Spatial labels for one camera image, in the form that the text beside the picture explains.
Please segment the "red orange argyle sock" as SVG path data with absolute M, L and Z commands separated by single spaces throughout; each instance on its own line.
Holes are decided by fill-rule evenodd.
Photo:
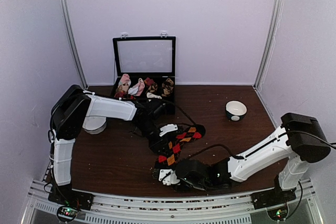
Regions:
M 186 128 L 177 125 L 176 131 L 165 133 L 162 142 L 154 152 L 158 158 L 153 171 L 159 173 L 161 169 L 174 169 L 183 147 L 201 139 L 205 133 L 206 129 L 201 124 L 188 125 Z

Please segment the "beige brown argyle sock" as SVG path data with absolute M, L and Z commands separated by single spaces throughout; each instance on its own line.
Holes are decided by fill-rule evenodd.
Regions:
M 162 83 L 162 96 L 169 97 L 174 91 L 174 81 L 171 78 L 167 78 Z

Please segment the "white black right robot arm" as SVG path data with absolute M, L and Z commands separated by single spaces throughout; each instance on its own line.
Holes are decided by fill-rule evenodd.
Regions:
M 296 188 L 309 165 L 326 158 L 333 148 L 316 118 L 286 113 L 281 121 L 260 143 L 213 165 L 195 160 L 194 155 L 179 162 L 175 153 L 171 157 L 159 156 L 152 177 L 178 190 L 221 190 L 287 158 L 288 163 L 275 179 L 277 186 L 269 192 L 271 202 L 279 204 L 289 196 L 289 190 Z

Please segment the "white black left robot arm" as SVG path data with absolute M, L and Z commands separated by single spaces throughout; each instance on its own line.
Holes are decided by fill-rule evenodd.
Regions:
M 83 90 L 73 84 L 51 110 L 49 139 L 54 147 L 51 160 L 54 165 L 54 180 L 58 187 L 54 194 L 64 205 L 71 205 L 75 192 L 67 185 L 71 183 L 72 149 L 82 130 L 99 134 L 105 130 L 108 119 L 132 122 L 148 139 L 149 148 L 156 154 L 168 149 L 166 144 L 177 134 L 176 124 L 158 128 L 154 119 L 160 114 L 163 102 L 151 99 L 148 103 L 123 98 L 108 98 Z

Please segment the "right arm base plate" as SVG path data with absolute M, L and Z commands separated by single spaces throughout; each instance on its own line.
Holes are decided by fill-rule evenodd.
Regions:
M 296 199 L 295 189 L 281 190 L 273 188 L 251 194 L 251 200 L 255 209 L 268 208 Z

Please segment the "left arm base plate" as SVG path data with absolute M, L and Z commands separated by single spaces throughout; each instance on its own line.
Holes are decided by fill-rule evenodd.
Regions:
M 93 194 L 72 189 L 72 183 L 59 186 L 51 179 L 51 190 L 48 200 L 59 205 L 69 206 L 80 210 L 90 210 L 93 202 Z

